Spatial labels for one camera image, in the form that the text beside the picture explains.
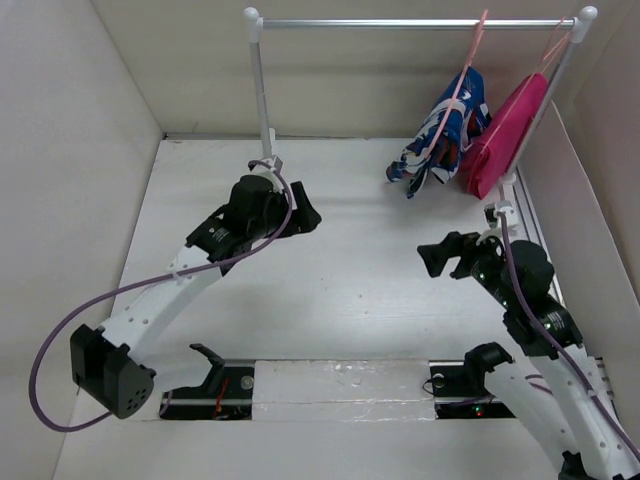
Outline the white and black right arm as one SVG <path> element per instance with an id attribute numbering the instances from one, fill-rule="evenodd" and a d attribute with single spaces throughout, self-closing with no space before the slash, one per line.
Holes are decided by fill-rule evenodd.
<path id="1" fill-rule="evenodd" d="M 466 352 L 462 381 L 501 401 L 545 453 L 560 479 L 636 479 L 639 452 L 628 439 L 594 357 L 569 311 L 549 292 L 554 268 L 530 241 L 449 233 L 417 249 L 439 277 L 456 258 L 454 279 L 473 278 L 503 308 L 503 324 L 537 370 L 535 386 L 497 342 Z"/>

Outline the aluminium rail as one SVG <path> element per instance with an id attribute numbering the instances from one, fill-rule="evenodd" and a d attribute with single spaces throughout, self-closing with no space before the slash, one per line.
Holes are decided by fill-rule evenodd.
<path id="1" fill-rule="evenodd" d="M 548 249 L 542 225 L 535 210 L 533 197 L 531 196 L 529 187 L 520 168 L 516 169 L 516 178 L 518 185 L 516 199 L 519 202 L 519 208 L 528 239 L 539 244 L 547 254 L 548 260 L 551 261 L 551 253 Z"/>

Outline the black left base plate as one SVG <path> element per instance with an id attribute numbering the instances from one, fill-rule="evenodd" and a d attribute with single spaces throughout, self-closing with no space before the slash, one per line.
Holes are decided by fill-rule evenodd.
<path id="1" fill-rule="evenodd" d="M 203 387 L 181 387 L 165 392 L 159 418 L 184 421 L 239 421 L 252 418 L 255 364 L 232 362 L 225 367 L 214 393 Z"/>

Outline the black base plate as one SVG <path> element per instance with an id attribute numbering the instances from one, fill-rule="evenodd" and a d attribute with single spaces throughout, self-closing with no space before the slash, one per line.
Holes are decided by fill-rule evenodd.
<path id="1" fill-rule="evenodd" d="M 434 402 L 437 420 L 513 419 L 496 397 L 475 386 L 462 363 L 431 363 L 422 389 Z"/>
<path id="2" fill-rule="evenodd" d="M 214 393 L 203 387 L 181 387 L 165 392 L 159 418 L 184 421 L 239 421 L 252 418 L 255 364 L 232 362 L 225 367 Z"/>

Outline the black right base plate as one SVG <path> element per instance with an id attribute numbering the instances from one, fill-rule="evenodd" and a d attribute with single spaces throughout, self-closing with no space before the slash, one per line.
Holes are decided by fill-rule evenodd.
<path id="1" fill-rule="evenodd" d="M 462 363 L 431 363 L 422 389 L 434 402 L 437 420 L 513 419 L 496 397 L 475 386 Z"/>

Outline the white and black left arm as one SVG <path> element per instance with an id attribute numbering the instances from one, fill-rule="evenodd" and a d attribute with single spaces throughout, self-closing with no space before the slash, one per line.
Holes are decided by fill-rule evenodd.
<path id="1" fill-rule="evenodd" d="M 151 351 L 162 332 L 195 298 L 222 279 L 263 239 L 312 232 L 321 222 L 302 182 L 278 189 L 276 180 L 242 176 L 229 200 L 187 238 L 167 278 L 147 286 L 126 309 L 96 329 L 78 327 L 71 336 L 74 382 L 119 419 L 134 415 L 155 387 L 191 387 L 217 395 L 224 383 L 224 360 L 200 343 L 190 349 L 204 362 L 162 367 Z"/>

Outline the magenta garment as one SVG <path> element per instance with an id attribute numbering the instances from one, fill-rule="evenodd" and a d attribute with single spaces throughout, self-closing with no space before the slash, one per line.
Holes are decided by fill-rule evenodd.
<path id="1" fill-rule="evenodd" d="M 489 126 L 463 155 L 465 191 L 483 199 L 505 174 L 528 132 L 548 88 L 541 73 L 526 77 L 496 111 Z"/>

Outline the blue patterned trousers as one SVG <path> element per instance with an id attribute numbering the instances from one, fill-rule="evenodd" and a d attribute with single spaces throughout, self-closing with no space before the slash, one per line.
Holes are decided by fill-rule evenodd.
<path id="1" fill-rule="evenodd" d="M 460 169 L 472 141 L 490 125 L 483 76 L 469 67 L 448 85 L 413 140 L 386 169 L 390 182 L 406 181 L 413 198 L 432 175 L 445 184 Z"/>

